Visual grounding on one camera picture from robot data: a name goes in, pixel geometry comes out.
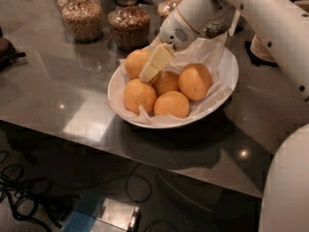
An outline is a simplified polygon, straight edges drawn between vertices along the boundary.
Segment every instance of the orange fruit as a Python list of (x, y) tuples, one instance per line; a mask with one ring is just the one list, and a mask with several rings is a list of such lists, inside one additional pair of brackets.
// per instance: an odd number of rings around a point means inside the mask
[(130, 80), (139, 77), (139, 73), (147, 62), (149, 54), (148, 49), (137, 49), (129, 53), (125, 60), (125, 70)]
[(211, 73), (202, 63), (187, 64), (180, 73), (179, 85), (191, 101), (198, 101), (212, 86)]
[(154, 115), (173, 115), (184, 119), (190, 110), (188, 98), (180, 91), (168, 91), (158, 97), (154, 104)]
[(171, 71), (161, 71), (151, 81), (158, 96), (167, 91), (179, 91), (178, 79), (179, 74)]
[(124, 90), (124, 103), (126, 109), (139, 114), (139, 106), (142, 105), (146, 112), (154, 109), (157, 95), (152, 84), (135, 78), (126, 84)]

